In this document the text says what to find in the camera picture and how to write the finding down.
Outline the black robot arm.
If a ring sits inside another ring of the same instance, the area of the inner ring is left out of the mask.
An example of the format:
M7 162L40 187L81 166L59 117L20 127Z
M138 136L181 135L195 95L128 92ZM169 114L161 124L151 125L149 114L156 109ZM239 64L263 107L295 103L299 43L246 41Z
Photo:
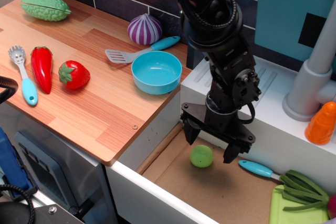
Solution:
M235 0L178 0L182 30L188 45L209 61L211 88L203 104L184 103L181 119L186 140L193 143L200 131L227 143L224 162L249 152L255 136L238 117L247 106L255 115L259 78L255 60L243 34L243 16Z

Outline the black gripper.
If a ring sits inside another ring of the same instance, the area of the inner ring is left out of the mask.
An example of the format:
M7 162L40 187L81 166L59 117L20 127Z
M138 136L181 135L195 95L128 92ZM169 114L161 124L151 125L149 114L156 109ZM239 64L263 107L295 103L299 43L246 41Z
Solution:
M206 105L195 103L183 103L181 109L181 120L187 142L192 145L200 131L225 142L227 147L224 151L223 163L231 163L240 151L250 150L256 141L253 133L238 118L237 110L219 113Z

